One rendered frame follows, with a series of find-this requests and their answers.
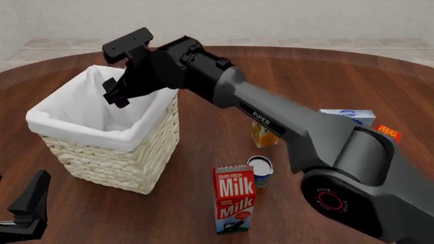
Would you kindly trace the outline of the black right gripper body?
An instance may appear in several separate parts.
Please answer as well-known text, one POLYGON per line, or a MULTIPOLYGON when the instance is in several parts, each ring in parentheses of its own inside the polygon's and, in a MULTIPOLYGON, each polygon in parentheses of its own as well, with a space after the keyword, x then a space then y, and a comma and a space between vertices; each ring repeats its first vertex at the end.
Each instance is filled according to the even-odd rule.
POLYGON ((126 68, 115 87, 115 99, 149 95, 159 89, 155 82, 155 73, 151 62, 151 52, 148 49, 133 49, 127 53, 126 68))

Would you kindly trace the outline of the orange juice carton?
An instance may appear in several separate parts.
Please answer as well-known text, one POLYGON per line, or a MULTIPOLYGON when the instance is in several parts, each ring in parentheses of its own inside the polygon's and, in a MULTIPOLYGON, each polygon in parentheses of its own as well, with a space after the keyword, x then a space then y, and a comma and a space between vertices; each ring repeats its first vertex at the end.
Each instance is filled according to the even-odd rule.
POLYGON ((257 148, 274 146, 278 142, 278 137, 273 132, 256 121, 252 122, 251 136, 257 148))

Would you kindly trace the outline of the tin with silver lid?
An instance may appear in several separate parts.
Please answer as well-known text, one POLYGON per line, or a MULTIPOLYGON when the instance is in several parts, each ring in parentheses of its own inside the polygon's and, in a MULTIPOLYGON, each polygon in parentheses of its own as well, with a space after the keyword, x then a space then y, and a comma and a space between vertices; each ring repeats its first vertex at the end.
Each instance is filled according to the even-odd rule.
POLYGON ((248 160, 248 165, 254 170, 254 183, 257 193, 264 192, 271 176, 273 175, 273 165, 270 160, 263 156, 253 156, 248 160))

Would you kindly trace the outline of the white and blue box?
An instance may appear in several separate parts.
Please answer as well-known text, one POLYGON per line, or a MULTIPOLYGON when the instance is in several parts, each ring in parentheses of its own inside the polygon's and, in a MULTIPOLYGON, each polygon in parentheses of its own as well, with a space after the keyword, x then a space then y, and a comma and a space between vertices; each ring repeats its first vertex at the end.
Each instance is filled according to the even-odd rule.
POLYGON ((356 124, 366 127, 370 127, 376 119, 376 115, 371 110, 319 109, 319 112, 350 117, 356 124))

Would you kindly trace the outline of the red and white milk carton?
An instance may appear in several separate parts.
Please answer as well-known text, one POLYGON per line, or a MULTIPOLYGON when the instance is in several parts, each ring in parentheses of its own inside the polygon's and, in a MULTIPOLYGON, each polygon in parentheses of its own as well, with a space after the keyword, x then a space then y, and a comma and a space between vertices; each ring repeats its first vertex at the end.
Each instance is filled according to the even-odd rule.
POLYGON ((215 167, 213 189, 216 233, 248 231, 256 198, 254 168, 246 164, 215 167))

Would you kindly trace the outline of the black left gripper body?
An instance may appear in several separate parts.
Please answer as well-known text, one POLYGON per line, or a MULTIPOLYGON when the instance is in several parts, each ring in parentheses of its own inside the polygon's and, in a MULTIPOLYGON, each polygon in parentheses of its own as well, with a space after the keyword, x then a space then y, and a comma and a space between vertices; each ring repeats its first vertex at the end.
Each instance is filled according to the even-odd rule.
POLYGON ((46 228, 46 217, 21 216, 14 221, 0 221, 0 242, 42 239, 46 228))

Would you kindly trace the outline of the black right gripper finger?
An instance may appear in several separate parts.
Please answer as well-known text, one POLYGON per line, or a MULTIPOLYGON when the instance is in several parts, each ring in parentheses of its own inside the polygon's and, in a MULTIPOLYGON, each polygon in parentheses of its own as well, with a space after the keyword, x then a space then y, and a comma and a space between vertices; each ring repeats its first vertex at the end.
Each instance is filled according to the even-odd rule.
POLYGON ((102 86, 106 93, 109 93, 117 84, 117 81, 114 78, 110 78, 105 81, 102 86))
POLYGON ((128 99, 120 91, 110 91, 103 95, 109 105, 116 105, 117 108, 124 108, 130 104, 128 99))

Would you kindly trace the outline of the red and yellow box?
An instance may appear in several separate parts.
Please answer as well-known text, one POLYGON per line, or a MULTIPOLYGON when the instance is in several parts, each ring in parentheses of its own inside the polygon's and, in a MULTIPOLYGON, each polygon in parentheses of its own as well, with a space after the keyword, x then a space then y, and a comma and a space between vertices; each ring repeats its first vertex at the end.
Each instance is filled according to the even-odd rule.
POLYGON ((385 125, 378 125, 376 127, 376 131, 380 132, 381 134, 385 136, 389 136, 390 138, 395 140, 396 144, 399 144, 399 141, 401 140, 402 134, 394 129, 391 129, 390 127, 387 127, 385 125))

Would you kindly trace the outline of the white cloth basket liner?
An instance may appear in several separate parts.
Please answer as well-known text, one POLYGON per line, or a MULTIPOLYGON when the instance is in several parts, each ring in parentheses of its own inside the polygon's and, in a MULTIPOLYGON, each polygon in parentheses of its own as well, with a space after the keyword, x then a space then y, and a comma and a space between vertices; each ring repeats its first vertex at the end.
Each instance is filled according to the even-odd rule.
POLYGON ((123 74, 122 68, 89 66, 27 112, 29 129, 67 142, 134 150, 155 130, 178 91, 160 89, 118 108, 104 99, 102 84, 123 74))

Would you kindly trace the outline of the pale wicker basket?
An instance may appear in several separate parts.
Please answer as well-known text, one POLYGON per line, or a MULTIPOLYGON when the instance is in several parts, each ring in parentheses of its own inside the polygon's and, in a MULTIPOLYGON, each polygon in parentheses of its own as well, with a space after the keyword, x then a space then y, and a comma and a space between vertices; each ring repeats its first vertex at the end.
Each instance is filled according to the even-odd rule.
POLYGON ((131 152, 40 137, 72 176, 147 195, 154 189, 180 139, 178 96, 174 96, 156 125, 131 152))

